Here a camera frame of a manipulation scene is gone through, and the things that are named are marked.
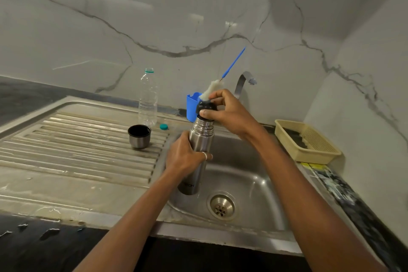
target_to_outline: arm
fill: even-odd
[[[387,271],[228,90],[216,91],[210,99],[225,105],[225,111],[202,110],[200,115],[218,120],[258,151],[296,241],[314,272]]]
[[[194,152],[188,131],[175,141],[167,155],[166,170],[99,241],[75,272],[133,271],[146,239],[171,192],[191,173],[205,155]]]

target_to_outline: countertop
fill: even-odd
[[[133,100],[0,77],[0,125],[69,95],[138,107],[138,102]],[[185,110],[176,110],[170,107],[159,107],[158,111],[178,116],[185,116],[186,114]],[[406,270],[408,266],[405,260],[408,258],[407,249],[372,214],[369,208],[344,181],[332,172],[322,175],[319,171],[310,170],[310,174],[306,175],[309,175],[308,179],[316,178],[321,181],[319,184],[315,183],[318,186],[318,192],[324,192],[326,197],[328,193],[333,195],[333,197],[325,199],[337,202],[339,209],[341,209],[340,212],[343,213],[344,211],[345,214],[343,214],[349,218],[345,221],[353,221],[358,231],[373,248],[377,256],[390,267],[390,270]],[[325,183],[326,179],[334,181],[336,187],[330,188],[329,183]],[[3,214],[0,215],[0,234],[7,232],[11,227],[17,228],[18,225],[27,221],[33,222],[35,225],[30,226],[29,230],[28,228],[21,230],[17,236],[11,234],[0,235],[0,260],[2,265],[7,267],[9,271],[33,271],[33,266],[38,267],[38,270],[41,271],[69,271],[106,233],[106,230],[102,229],[60,225],[61,231],[59,234],[47,236],[47,239],[42,240],[41,237],[47,231],[47,228],[54,228],[55,224],[38,219],[23,220],[20,216]],[[166,254],[171,254],[171,256],[160,255],[164,253],[164,250],[166,250]],[[258,267],[266,271],[274,271],[275,269],[279,271],[310,270],[303,257],[267,254],[249,249],[158,238],[149,238],[136,270],[166,269],[168,271],[169,267],[174,266],[177,270],[188,267],[189,271],[191,269],[204,271],[207,269],[205,269],[206,265],[203,265],[203,262],[208,262],[208,258],[217,258],[217,254],[220,255],[225,264],[210,264],[208,267],[211,267],[212,270],[228,271],[231,268],[231,270],[237,271],[239,270],[238,267],[244,270],[243,258],[258,265],[252,265],[252,268]],[[160,261],[155,260],[159,255],[163,259]]]

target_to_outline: ridged drainboard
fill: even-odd
[[[168,134],[152,129],[150,146],[134,150],[128,127],[119,121],[58,111],[0,142],[0,166],[146,186]]]

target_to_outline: plastic water bottle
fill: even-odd
[[[157,122],[158,87],[153,68],[146,68],[140,79],[139,124],[153,127]]]

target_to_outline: faucet spout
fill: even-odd
[[[241,96],[242,88],[244,87],[244,83],[248,81],[251,85],[256,85],[257,81],[249,71],[245,71],[244,73],[241,74],[241,76],[238,79],[237,82],[237,87],[235,88],[234,91],[234,96],[239,99]]]

